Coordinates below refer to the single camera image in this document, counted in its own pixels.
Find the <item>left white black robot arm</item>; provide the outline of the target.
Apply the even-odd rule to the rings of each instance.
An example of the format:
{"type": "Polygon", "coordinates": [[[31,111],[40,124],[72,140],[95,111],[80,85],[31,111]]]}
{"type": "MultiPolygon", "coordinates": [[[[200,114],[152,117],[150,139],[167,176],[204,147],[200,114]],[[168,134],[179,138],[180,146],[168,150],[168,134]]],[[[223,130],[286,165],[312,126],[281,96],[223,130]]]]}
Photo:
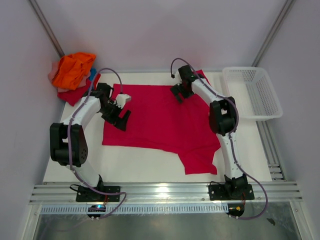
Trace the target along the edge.
{"type": "Polygon", "coordinates": [[[123,116],[120,114],[132,98],[123,92],[112,98],[113,91],[114,88],[106,83],[99,83],[96,89],[90,88],[69,117],[49,128],[50,158],[68,168],[80,182],[78,202],[101,202],[111,196],[119,201],[120,191],[111,192],[105,187],[102,177],[87,161],[89,150],[85,137],[87,125],[98,113],[115,128],[126,130],[131,111],[127,110],[123,116]]]}

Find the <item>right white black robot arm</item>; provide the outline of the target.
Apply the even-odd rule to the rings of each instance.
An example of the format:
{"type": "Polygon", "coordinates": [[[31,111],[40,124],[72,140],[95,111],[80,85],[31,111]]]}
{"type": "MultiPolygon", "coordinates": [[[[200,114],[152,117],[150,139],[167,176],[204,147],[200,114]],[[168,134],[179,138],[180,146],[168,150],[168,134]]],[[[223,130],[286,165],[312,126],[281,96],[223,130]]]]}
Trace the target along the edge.
{"type": "Polygon", "coordinates": [[[238,161],[236,130],[239,114],[232,97],[218,93],[205,79],[189,65],[184,65],[176,73],[171,73],[179,82],[170,90],[181,103],[192,95],[198,95],[209,106],[209,127],[217,135],[224,159],[224,190],[228,199],[239,200],[248,187],[247,174],[238,161]]]}

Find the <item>magenta pink t-shirt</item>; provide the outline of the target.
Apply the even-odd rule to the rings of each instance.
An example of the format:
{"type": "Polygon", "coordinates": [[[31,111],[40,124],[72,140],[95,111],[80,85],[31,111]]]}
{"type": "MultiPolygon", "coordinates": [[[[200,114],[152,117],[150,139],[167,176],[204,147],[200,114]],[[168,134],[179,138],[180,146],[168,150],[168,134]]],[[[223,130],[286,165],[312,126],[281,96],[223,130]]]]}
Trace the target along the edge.
{"type": "Polygon", "coordinates": [[[221,147],[209,125],[209,106],[192,95],[179,103],[169,85],[126,84],[131,114],[122,131],[104,123],[102,145],[163,150],[177,154],[184,172],[217,175],[214,155],[221,147]]]}

